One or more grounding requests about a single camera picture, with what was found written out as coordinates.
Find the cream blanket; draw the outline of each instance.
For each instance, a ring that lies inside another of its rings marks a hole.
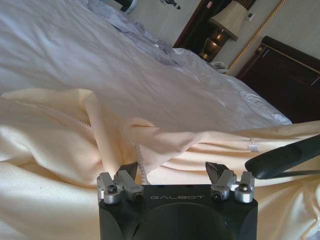
[[[96,177],[139,162],[151,184],[208,184],[205,161],[238,177],[263,152],[320,133],[320,121],[232,133],[169,132],[121,119],[84,89],[0,97],[0,239],[98,240]],[[313,159],[295,170],[319,169]],[[296,240],[320,224],[319,176],[256,181],[258,239]]]

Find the beige wall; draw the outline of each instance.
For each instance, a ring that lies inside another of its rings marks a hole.
[[[139,0],[129,18],[140,22],[156,38],[175,44],[201,0],[176,0],[181,9],[159,0]]]
[[[229,65],[278,2],[279,0],[257,0],[250,9],[255,14],[252,21],[243,22],[238,40],[228,40],[214,61]],[[252,56],[266,35],[320,59],[320,0],[286,0],[282,9],[232,70],[232,76]]]

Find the wooden furniture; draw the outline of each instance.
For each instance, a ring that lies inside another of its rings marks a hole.
[[[320,60],[265,36],[236,76],[293,123],[320,120]]]
[[[213,32],[208,23],[209,18],[219,13],[230,2],[231,0],[201,0],[173,47],[189,49],[199,54],[206,39]]]

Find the wall switch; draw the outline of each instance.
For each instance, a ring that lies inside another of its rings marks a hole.
[[[249,12],[248,15],[245,17],[245,20],[251,21],[254,18],[255,14],[252,12]]]

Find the decorative rope trim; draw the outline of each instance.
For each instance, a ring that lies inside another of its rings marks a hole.
[[[268,25],[269,21],[274,17],[274,15],[282,8],[286,0],[281,0],[277,6],[273,9],[273,11],[269,14],[269,16],[264,20],[264,23],[260,26],[260,28],[255,32],[255,34],[250,38],[247,44],[242,48],[241,52],[236,56],[233,62],[228,67],[227,75],[230,71],[237,65],[239,59],[246,53],[248,48],[252,45],[252,43],[256,40],[256,38],[260,35],[263,29]]]

